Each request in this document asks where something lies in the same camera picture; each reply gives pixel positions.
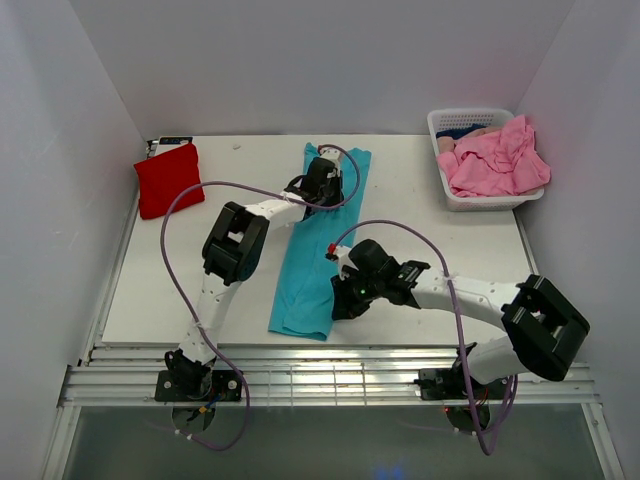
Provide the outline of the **teal t shirt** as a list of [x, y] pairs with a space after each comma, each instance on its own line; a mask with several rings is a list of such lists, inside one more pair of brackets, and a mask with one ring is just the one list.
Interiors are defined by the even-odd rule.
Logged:
[[343, 164], [343, 191], [355, 196], [343, 207], [321, 211], [293, 228], [280, 270], [268, 330], [325, 341], [332, 329], [336, 266], [325, 258], [329, 244], [359, 221], [372, 160], [368, 150], [353, 148]]

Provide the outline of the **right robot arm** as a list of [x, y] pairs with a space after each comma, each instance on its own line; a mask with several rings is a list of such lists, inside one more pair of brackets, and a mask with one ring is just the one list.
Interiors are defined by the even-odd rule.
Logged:
[[451, 278], [425, 262], [400, 263], [371, 239], [353, 247], [332, 245], [326, 257], [338, 267], [331, 279], [335, 320], [358, 318], [373, 301], [385, 299], [448, 311], [503, 331], [498, 339], [458, 349], [448, 369], [421, 371], [417, 383], [427, 399], [474, 397], [527, 372], [560, 382], [590, 332], [586, 318], [539, 275], [515, 284]]

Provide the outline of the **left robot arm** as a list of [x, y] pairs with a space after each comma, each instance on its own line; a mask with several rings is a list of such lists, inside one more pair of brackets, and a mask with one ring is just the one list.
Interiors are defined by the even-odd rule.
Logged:
[[338, 149], [322, 147], [307, 171], [280, 193], [259, 203], [222, 207], [202, 247], [198, 301], [187, 306], [191, 325], [179, 347], [165, 354], [171, 381], [186, 397], [197, 400], [211, 391], [220, 332], [233, 297], [258, 267], [269, 231], [339, 209], [350, 199], [343, 194], [343, 158]]

